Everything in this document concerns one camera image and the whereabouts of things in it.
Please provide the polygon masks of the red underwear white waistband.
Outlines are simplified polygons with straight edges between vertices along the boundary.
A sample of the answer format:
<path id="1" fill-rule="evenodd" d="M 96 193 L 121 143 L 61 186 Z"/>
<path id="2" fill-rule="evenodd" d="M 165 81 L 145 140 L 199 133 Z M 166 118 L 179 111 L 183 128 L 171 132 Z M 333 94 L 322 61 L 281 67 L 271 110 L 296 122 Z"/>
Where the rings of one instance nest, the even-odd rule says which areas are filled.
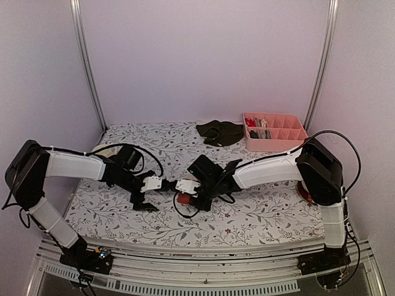
<path id="1" fill-rule="evenodd" d="M 177 202 L 179 204 L 191 205 L 193 202 L 193 197 L 189 194 L 179 193 L 177 197 Z"/>

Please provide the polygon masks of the left robot arm white sleeve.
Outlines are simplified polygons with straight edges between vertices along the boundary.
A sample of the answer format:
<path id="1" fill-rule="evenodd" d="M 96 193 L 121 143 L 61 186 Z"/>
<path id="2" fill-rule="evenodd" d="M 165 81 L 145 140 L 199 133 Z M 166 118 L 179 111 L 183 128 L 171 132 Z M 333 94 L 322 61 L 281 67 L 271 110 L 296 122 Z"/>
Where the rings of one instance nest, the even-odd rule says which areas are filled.
<path id="1" fill-rule="evenodd" d="M 61 198 L 71 192 L 79 179 L 99 181 L 105 167 L 99 158 L 46 149 L 34 140 L 27 140 L 5 172 L 16 204 L 61 249 L 60 262 L 101 274 L 109 274 L 112 255 L 102 248 L 89 250 L 87 242 L 59 210 L 65 205 Z"/>

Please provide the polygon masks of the right robot arm white sleeve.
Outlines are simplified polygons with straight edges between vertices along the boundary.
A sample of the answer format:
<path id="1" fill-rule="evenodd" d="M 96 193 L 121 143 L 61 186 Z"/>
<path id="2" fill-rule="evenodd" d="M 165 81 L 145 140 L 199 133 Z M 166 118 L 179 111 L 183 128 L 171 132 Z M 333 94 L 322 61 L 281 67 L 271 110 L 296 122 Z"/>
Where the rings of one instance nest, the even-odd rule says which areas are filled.
<path id="1" fill-rule="evenodd" d="M 302 274 L 312 274 L 350 264 L 346 250 L 342 164 L 318 140 L 311 139 L 302 147 L 260 160 L 241 162 L 232 177 L 241 189 L 277 181 L 301 182 L 320 209 L 325 241 L 322 251 L 298 257 L 298 268 Z"/>

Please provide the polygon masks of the robot arm white sleeve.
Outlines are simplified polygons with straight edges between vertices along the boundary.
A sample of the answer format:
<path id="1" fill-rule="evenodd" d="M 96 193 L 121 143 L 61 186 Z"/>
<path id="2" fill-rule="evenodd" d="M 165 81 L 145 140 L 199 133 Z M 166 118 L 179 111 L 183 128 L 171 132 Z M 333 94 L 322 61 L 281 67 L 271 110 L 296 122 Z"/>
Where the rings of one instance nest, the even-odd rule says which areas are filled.
<path id="1" fill-rule="evenodd" d="M 350 264 L 346 250 L 342 164 L 318 140 L 311 139 L 302 147 L 260 160 L 241 162 L 232 177 L 241 189 L 277 181 L 301 182 L 320 209 L 325 241 L 322 251 L 298 257 L 298 268 L 302 274 L 312 274 Z"/>
<path id="2" fill-rule="evenodd" d="M 112 255 L 102 248 L 89 250 L 87 242 L 59 210 L 65 205 L 61 198 L 71 192 L 79 179 L 99 181 L 105 167 L 99 158 L 46 149 L 34 140 L 27 140 L 5 172 L 16 204 L 61 249 L 60 262 L 101 274 L 109 274 Z"/>

